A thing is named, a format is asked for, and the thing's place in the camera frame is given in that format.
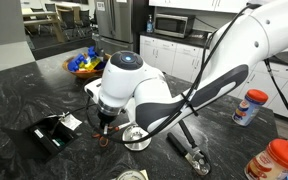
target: jar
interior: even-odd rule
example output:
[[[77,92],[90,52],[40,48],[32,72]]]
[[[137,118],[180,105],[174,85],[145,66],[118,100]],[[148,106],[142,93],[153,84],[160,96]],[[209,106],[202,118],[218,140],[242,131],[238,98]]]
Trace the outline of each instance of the jar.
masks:
[[[236,108],[232,119],[239,125],[247,126],[267,99],[268,96],[263,91],[257,89],[248,90],[244,100]]]
[[[274,139],[245,167],[248,179],[284,179],[288,175],[288,141]]]

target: label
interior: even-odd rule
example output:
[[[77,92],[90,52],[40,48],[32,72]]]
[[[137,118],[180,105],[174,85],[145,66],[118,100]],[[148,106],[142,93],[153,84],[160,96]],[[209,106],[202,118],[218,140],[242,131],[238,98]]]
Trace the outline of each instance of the label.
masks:
[[[245,98],[236,108],[232,119],[239,125],[247,126],[259,111],[259,104]]]
[[[98,11],[105,11],[105,4],[104,2],[97,2],[96,7]]]
[[[39,137],[39,138],[42,138],[43,137],[43,134],[38,130],[38,129],[35,129],[35,134]]]
[[[152,23],[147,23],[146,32],[148,32],[148,33],[153,32],[153,25],[152,25]]]
[[[271,179],[268,172],[272,171],[274,163],[265,151],[254,157],[246,166],[245,174],[249,179]]]
[[[61,123],[74,131],[82,122],[70,114],[66,116],[64,120],[61,121]]]
[[[52,141],[54,142],[54,144],[56,144],[56,146],[58,146],[58,147],[61,146],[55,139],[52,139]]]

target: wall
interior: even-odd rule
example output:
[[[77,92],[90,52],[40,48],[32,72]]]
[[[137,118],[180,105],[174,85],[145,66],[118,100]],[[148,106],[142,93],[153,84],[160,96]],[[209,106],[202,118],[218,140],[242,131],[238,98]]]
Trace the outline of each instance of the wall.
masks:
[[[0,0],[0,71],[34,61],[26,43],[19,0]]]
[[[198,11],[198,10],[188,10],[188,9],[178,9],[178,8],[165,8],[165,7],[156,7],[155,13],[162,12],[176,12],[184,14],[193,14],[198,19],[216,27],[220,28],[224,24],[230,22],[236,14],[234,13],[223,13],[223,12],[214,12],[214,11]],[[195,20],[194,27],[195,30],[209,31],[213,32],[215,29],[205,25],[204,23]]]
[[[19,2],[0,0],[0,45],[25,41],[20,9]]]
[[[45,9],[44,4],[53,4],[55,1],[50,0],[17,0],[21,2],[22,8],[43,8]],[[88,4],[79,4],[81,10],[90,10],[90,16],[93,17],[95,3],[94,0],[88,0]]]

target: drawer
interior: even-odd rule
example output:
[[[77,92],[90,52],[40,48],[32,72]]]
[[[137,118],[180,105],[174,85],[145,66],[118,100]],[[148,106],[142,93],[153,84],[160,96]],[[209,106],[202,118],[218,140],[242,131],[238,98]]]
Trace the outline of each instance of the drawer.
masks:
[[[164,41],[164,40],[158,40],[157,41],[157,47],[162,49],[167,49],[171,51],[176,50],[176,43],[170,42],[170,41]]]
[[[270,65],[271,65],[271,69],[272,69],[274,76],[288,79],[288,66],[287,65],[276,64],[276,63],[270,63]],[[256,67],[254,68],[254,71],[268,74],[264,61],[257,63]]]
[[[146,36],[141,36],[140,37],[140,43],[156,47],[157,39],[151,38],[151,37],[146,37]]]
[[[193,57],[197,57],[200,48],[188,46],[184,44],[177,44],[176,53],[187,54]]]

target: microwave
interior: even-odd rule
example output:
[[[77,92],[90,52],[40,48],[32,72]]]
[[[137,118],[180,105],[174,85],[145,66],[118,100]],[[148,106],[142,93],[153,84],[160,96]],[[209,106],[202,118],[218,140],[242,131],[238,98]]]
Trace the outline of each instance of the microwave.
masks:
[[[191,32],[195,15],[178,13],[158,13],[155,16],[155,30],[157,34],[185,38]]]

